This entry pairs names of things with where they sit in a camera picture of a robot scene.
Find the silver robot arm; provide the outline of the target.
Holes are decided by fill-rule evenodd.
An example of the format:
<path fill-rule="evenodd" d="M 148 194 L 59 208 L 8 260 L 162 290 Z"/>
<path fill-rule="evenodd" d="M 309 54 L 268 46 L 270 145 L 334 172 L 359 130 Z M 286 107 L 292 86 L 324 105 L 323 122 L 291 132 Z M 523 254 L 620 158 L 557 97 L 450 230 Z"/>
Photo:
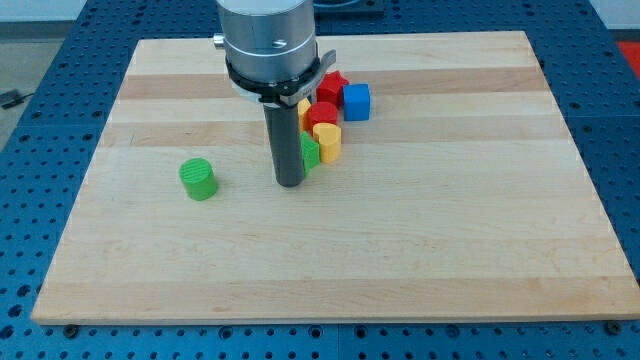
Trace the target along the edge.
<path fill-rule="evenodd" d="M 319 54 L 312 0 L 217 0 L 225 51 L 236 87 L 257 102 L 295 106 L 312 95 L 336 51 Z"/>

